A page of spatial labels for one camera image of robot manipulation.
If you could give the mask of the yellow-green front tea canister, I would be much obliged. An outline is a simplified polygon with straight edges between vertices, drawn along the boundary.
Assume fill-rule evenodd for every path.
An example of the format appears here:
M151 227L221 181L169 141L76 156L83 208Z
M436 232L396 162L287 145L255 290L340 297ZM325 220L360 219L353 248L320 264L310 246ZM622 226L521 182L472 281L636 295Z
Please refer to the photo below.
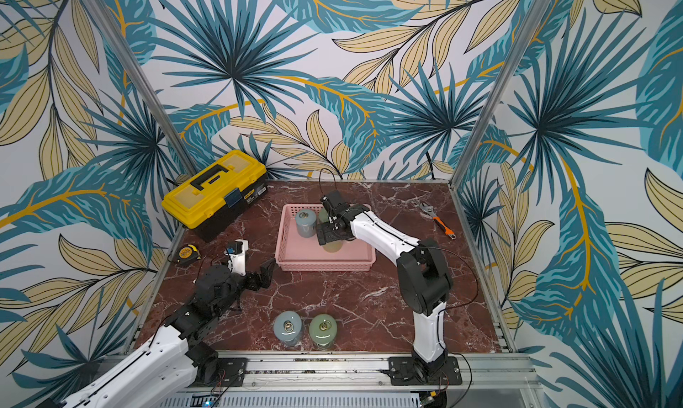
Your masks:
M344 246L344 241L338 240L338 241L326 243L322 246L322 248L327 253L337 253L338 251L341 250L341 248L343 248L343 246Z

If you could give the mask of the pink perforated plastic basket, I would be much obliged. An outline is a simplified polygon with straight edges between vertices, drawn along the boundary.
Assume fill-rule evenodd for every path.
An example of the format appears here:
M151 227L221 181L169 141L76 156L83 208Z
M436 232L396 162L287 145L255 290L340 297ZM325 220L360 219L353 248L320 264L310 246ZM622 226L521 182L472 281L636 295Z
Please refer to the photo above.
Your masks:
M301 237L295 218L302 210L311 210L318 216L322 205L284 205L275 249L275 260L281 269L287 272L366 272L372 268L376 261L375 249L363 241L344 241L339 250L332 253L319 245L316 237Z

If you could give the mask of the blue front tea canister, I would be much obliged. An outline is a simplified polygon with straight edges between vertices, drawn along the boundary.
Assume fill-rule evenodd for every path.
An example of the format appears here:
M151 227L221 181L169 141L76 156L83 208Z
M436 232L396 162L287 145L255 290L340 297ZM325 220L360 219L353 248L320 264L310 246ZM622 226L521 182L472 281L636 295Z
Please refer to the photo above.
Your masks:
M300 342L302 330L302 319L294 311L280 313L273 323L276 338L286 347L293 347Z

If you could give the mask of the dark green front tea canister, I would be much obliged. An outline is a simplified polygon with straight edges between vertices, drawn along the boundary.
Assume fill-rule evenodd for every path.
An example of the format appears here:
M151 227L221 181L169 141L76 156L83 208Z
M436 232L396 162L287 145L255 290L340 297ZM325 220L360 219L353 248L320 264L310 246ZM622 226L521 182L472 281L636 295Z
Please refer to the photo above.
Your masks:
M318 349L332 349L337 334L338 325L331 315L317 315L309 323L309 337Z

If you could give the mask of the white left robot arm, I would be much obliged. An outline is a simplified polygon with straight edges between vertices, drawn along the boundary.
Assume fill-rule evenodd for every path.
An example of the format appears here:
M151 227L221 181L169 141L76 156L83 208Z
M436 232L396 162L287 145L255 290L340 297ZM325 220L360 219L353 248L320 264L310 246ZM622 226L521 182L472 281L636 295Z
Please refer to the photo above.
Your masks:
M270 287L277 263L239 274L224 264L207 269L192 296L158 327L150 339L97 380L67 397L47 399L41 407L150 407L199 383L228 377L218 352L204 338L246 291Z

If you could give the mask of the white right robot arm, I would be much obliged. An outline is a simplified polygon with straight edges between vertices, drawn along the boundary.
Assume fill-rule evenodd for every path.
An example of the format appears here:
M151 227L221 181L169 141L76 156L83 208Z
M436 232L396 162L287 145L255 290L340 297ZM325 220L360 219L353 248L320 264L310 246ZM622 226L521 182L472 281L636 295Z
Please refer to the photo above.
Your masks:
M444 341L446 303L453 288L448 262L433 239L419 240L382 221L364 205L351 205L338 191L321 198L328 219L317 226L321 245L362 241L397 269L401 296L414 315L409 356L392 356L385 373L393 386L447 386L462 383L460 366Z

